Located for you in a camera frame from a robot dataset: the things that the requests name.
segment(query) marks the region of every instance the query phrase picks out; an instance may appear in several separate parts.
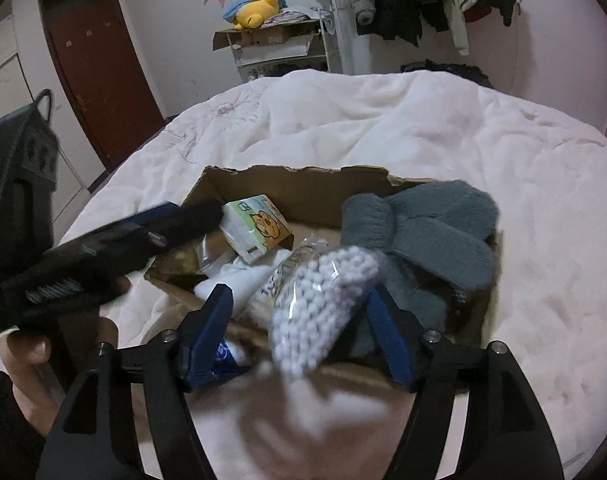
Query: bed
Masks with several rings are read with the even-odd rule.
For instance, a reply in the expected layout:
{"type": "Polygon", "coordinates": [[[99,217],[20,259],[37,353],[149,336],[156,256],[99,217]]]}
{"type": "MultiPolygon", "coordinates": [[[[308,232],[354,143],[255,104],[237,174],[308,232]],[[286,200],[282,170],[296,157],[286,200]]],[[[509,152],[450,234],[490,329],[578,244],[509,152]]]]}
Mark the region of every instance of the bed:
{"type": "MultiPolygon", "coordinates": [[[[557,110],[446,73],[263,78],[195,105],[133,154],[64,240],[164,201],[207,165],[383,166],[461,178],[499,204],[503,260],[491,338],[517,356],[572,478],[607,434],[607,140],[557,110]]],[[[120,346],[176,326],[187,306],[141,274],[104,314],[120,346]]],[[[413,398],[312,376],[282,384],[266,366],[189,399],[213,469],[226,479],[381,478],[413,398]]],[[[160,476],[135,404],[146,471],[160,476]]],[[[439,476],[455,469],[458,397],[439,476]]]]}

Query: yellow plush toy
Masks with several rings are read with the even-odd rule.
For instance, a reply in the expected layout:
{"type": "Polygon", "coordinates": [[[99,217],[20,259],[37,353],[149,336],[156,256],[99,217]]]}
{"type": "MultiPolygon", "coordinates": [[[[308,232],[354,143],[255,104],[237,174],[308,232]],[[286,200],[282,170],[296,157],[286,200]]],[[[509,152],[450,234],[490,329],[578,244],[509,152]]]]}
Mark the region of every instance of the yellow plush toy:
{"type": "Polygon", "coordinates": [[[234,17],[234,28],[259,28],[268,18],[279,14],[279,0],[257,0],[241,7],[234,17]]]}

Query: cardboard box on shelf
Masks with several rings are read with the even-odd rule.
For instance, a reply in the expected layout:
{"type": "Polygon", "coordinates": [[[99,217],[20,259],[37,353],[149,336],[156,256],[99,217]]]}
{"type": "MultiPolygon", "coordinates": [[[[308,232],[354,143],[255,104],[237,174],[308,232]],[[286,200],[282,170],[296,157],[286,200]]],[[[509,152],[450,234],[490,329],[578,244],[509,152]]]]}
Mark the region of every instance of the cardboard box on shelf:
{"type": "MultiPolygon", "coordinates": [[[[347,166],[340,170],[323,168],[293,169],[283,166],[252,166],[237,171],[226,168],[207,167],[199,181],[188,194],[186,204],[198,203],[205,198],[216,198],[221,202],[242,200],[259,194],[267,195],[282,213],[288,224],[299,223],[311,228],[329,228],[339,231],[342,223],[341,206],[357,193],[375,193],[389,196],[396,192],[430,182],[429,179],[409,179],[392,176],[384,168],[372,166],[347,166]]],[[[292,237],[281,245],[291,249],[292,237]]],[[[169,295],[194,308],[202,301],[192,293],[194,286],[206,276],[181,275],[186,254],[190,251],[166,254],[158,257],[145,278],[169,295]]],[[[194,263],[185,268],[194,269],[194,263]]],[[[489,294],[481,305],[481,320],[488,309],[489,294]]],[[[231,321],[228,334],[237,337],[252,348],[269,351],[267,333],[251,326],[231,321]]],[[[389,377],[381,370],[351,363],[323,363],[321,373],[373,386],[392,387],[389,377]]]]}
{"type": "Polygon", "coordinates": [[[276,25],[267,28],[248,28],[246,30],[235,30],[228,28],[215,32],[212,38],[212,50],[220,50],[228,46],[238,44],[240,46],[250,45],[274,45],[282,44],[295,36],[310,34],[319,28],[319,20],[305,20],[288,25],[276,25]]]}

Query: blue garment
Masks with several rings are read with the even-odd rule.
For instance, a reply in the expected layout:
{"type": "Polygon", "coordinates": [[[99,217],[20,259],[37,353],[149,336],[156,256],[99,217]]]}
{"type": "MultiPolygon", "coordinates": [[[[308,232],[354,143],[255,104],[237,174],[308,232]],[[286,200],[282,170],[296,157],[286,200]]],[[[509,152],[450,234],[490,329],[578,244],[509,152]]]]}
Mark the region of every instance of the blue garment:
{"type": "MultiPolygon", "coordinates": [[[[250,2],[256,2],[257,0],[239,0],[237,3],[232,4],[223,12],[223,19],[227,22],[234,23],[234,17],[237,15],[238,10],[245,4],[250,2]]],[[[279,9],[285,9],[288,5],[285,0],[279,0],[279,9]]]]}

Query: brown door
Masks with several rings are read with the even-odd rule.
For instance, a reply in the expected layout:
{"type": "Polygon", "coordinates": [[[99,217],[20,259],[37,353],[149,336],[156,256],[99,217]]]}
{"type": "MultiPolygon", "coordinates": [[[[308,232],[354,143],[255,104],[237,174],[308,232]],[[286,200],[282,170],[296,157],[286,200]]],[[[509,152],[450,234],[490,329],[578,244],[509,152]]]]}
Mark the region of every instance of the brown door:
{"type": "Polygon", "coordinates": [[[45,0],[43,23],[61,83],[108,170],[166,121],[150,92],[117,0],[45,0]]]}

